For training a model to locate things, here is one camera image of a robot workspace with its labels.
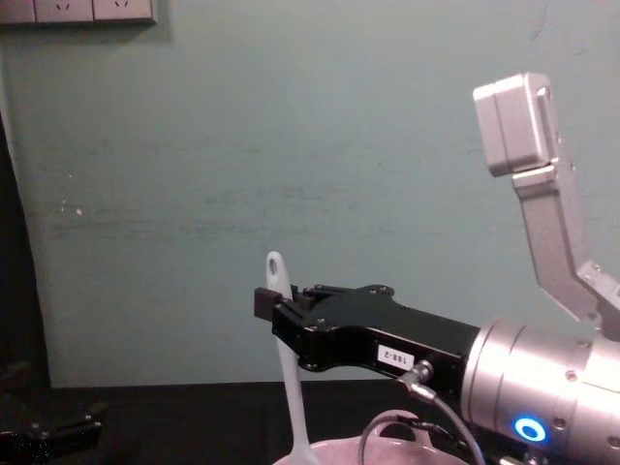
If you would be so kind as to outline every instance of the label sticker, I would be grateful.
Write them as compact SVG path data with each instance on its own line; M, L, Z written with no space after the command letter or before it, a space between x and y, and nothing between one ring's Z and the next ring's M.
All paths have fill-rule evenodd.
M377 360L403 370L411 370L414 367L414 356L382 345L377 351Z

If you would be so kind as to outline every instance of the silver metal bracket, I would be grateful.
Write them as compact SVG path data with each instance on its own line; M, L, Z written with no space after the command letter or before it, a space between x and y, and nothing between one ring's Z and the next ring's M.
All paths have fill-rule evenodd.
M589 259L549 79L509 77L477 88L474 100L489 170L512 176L539 285L574 318L620 341L620 286Z

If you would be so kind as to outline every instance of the green wall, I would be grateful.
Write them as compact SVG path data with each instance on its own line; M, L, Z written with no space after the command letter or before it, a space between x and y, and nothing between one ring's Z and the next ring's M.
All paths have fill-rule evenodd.
M619 2L160 10L0 37L55 386L279 379L252 317L271 249L301 285L576 330L481 152L472 90L521 71L552 79L593 250L620 275Z

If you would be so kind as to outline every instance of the wall socket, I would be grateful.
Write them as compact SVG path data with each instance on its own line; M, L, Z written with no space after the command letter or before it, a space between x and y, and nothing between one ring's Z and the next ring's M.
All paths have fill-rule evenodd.
M28 24L35 20L32 0L0 0L0 24Z
M41 23L94 20L92 0L35 0L35 10Z
M157 0L93 0L95 21L156 22L156 2Z

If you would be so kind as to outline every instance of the blue light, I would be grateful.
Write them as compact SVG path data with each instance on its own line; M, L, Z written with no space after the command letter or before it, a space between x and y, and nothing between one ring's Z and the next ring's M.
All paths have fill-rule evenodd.
M546 438L543 426L533 418L520 418L514 422L514 430L519 436L533 443L539 443Z

